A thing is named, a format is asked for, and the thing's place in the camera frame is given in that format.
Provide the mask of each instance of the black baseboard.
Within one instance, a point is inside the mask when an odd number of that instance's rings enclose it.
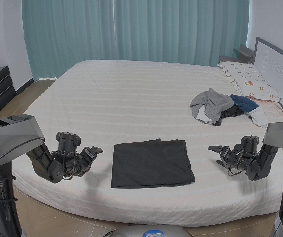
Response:
[[[16,92],[15,95],[20,95],[27,87],[29,87],[34,82],[33,78],[28,80],[25,84],[23,84]]]

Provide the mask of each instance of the curtain fold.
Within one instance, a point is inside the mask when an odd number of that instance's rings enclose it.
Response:
[[[119,60],[216,66],[246,44],[249,0],[114,0]]]
[[[22,0],[22,17],[35,80],[80,61],[117,59],[113,0]]]
[[[35,80],[84,60],[216,66],[246,44],[249,0],[22,0]]]

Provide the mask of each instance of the bed sheet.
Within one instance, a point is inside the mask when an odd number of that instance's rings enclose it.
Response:
[[[15,185],[33,198],[73,214],[126,223],[205,226],[276,212],[283,187],[283,151],[267,178],[230,177],[210,145],[231,148],[266,129],[246,116],[219,127],[192,117],[189,104],[203,91],[237,94],[220,68],[140,61],[83,61],[56,80],[25,112],[36,117],[50,151],[58,131],[76,133],[84,146],[104,150],[83,177],[52,184],[38,177],[26,155],[13,161]],[[283,121],[279,104],[257,101],[269,122]],[[112,189],[114,144],[180,139],[195,182],[179,187]]]

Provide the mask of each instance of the pillow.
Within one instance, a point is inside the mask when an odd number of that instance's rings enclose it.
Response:
[[[217,66],[226,73],[240,96],[274,102],[281,100],[276,90],[263,79],[253,64],[226,61]]]

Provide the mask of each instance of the gray clothing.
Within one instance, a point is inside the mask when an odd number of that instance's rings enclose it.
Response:
[[[213,123],[216,123],[220,118],[220,113],[231,108],[234,105],[234,101],[230,96],[219,94],[213,89],[204,91],[198,94],[190,104],[194,118],[197,117],[199,109],[203,105],[205,105],[205,115],[210,118]]]

